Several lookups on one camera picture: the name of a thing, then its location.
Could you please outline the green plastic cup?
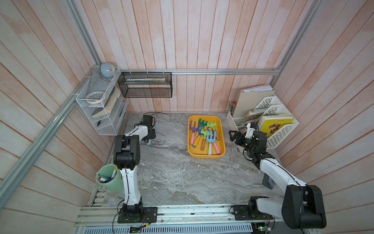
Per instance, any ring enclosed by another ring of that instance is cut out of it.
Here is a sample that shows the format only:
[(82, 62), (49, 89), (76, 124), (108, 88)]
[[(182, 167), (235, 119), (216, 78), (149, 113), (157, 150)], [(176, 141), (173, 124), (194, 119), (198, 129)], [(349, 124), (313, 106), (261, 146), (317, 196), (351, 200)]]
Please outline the green plastic cup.
[(122, 175), (114, 164), (103, 166), (96, 174), (96, 181), (110, 192), (123, 192)]

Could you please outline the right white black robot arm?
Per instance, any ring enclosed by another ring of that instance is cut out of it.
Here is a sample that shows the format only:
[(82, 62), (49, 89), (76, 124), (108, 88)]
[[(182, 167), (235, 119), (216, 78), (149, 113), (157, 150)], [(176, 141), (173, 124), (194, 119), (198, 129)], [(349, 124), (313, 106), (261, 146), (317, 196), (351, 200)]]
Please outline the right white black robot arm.
[(323, 229), (327, 225), (322, 192), (315, 185), (308, 185), (296, 178), (266, 151), (267, 136), (251, 130), (249, 136), (239, 131), (229, 131), (230, 140), (243, 147), (245, 159), (264, 172), (263, 184), (272, 188), (278, 185), (284, 192), (282, 202), (268, 197), (253, 196), (248, 205), (235, 205), (237, 220), (278, 217), (291, 229)]

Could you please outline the light blue hand rake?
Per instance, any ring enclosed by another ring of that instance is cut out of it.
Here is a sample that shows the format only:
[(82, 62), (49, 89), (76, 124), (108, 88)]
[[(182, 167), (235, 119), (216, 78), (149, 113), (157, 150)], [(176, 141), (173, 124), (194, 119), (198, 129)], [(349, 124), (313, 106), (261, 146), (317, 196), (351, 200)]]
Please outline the light blue hand rake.
[(216, 138), (216, 132), (215, 131), (209, 131), (206, 141), (209, 143), (208, 147), (208, 155), (212, 155), (212, 144), (214, 142), (214, 139)]
[(146, 137), (145, 142), (147, 143), (148, 146), (151, 145), (151, 140), (156, 138), (156, 132), (153, 126), (148, 127), (148, 135)]

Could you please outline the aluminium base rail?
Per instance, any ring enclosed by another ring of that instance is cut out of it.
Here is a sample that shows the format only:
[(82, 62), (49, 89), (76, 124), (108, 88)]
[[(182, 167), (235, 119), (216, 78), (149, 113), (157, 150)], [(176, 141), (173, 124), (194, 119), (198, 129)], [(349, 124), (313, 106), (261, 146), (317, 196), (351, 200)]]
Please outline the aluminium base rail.
[(232, 204), (159, 205), (138, 222), (118, 223), (120, 206), (81, 208), (74, 234), (321, 234), (293, 230), (280, 218), (236, 220)]

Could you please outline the dark green hand rake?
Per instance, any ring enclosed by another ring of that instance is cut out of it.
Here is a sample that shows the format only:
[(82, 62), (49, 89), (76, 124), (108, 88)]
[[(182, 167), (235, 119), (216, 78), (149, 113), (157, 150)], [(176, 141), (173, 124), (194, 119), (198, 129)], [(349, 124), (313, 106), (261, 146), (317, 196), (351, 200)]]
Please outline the dark green hand rake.
[(198, 127), (204, 129), (207, 126), (207, 123), (208, 123), (208, 121), (205, 121), (203, 119), (199, 119), (199, 121), (198, 121)]

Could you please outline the white tape roll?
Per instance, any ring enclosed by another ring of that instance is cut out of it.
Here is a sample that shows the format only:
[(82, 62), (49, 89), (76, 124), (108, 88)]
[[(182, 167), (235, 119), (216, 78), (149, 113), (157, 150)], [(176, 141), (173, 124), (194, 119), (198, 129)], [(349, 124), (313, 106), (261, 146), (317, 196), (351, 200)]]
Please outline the white tape roll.
[(85, 100), (89, 104), (101, 104), (104, 94), (103, 91), (93, 91), (86, 95)]

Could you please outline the grey round clock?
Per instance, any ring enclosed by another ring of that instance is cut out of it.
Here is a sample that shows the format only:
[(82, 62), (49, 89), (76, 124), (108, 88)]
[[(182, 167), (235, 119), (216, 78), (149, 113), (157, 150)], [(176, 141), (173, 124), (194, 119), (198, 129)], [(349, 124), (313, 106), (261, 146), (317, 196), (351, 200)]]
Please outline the grey round clock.
[(107, 79), (112, 79), (115, 76), (116, 68), (113, 64), (106, 62), (101, 64), (100, 71), (102, 76)]

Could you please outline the black mesh wall basket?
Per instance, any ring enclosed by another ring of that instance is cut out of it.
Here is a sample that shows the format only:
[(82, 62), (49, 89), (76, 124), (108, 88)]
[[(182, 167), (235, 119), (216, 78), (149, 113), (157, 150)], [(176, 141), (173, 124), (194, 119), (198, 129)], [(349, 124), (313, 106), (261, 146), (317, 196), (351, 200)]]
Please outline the black mesh wall basket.
[(125, 98), (172, 98), (169, 72), (121, 72), (117, 83)]

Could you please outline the yellow picture book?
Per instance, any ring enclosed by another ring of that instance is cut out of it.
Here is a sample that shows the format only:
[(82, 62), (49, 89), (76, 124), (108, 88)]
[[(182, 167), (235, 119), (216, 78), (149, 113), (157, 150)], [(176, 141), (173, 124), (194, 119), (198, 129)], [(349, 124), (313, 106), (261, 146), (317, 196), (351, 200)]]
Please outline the yellow picture book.
[(291, 115), (287, 114), (262, 116), (258, 122), (258, 127), (261, 132), (266, 133), (267, 137), (270, 137), (283, 126), (291, 124), (293, 119)]

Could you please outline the yellow plastic storage box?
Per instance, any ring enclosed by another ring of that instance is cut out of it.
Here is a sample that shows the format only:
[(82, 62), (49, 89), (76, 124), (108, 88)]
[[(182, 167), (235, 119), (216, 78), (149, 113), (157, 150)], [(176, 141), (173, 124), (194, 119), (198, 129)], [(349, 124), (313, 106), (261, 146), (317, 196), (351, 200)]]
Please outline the yellow plastic storage box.
[(195, 159), (219, 159), (226, 153), (221, 120), (194, 115), (188, 119), (188, 152)]

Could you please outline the beige folder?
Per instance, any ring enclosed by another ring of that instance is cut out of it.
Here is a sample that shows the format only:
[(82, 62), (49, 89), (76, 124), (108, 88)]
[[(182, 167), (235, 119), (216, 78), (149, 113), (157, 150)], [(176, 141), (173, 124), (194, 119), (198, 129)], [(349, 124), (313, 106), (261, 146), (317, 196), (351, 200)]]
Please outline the beige folder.
[(233, 118), (242, 118), (252, 111), (265, 97), (273, 96), (275, 90), (266, 92), (241, 92), (236, 107), (233, 111)]

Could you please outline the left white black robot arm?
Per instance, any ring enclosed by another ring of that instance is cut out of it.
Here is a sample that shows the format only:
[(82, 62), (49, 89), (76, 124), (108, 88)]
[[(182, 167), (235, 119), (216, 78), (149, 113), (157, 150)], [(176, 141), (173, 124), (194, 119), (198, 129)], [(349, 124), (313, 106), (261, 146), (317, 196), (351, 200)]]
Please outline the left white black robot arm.
[(118, 211), (118, 223), (140, 223), (142, 226), (157, 221), (157, 207), (144, 207), (138, 188), (137, 169), (140, 163), (140, 143), (156, 138), (154, 117), (145, 114), (134, 129), (117, 135), (114, 147), (114, 164), (122, 176), (125, 198)]

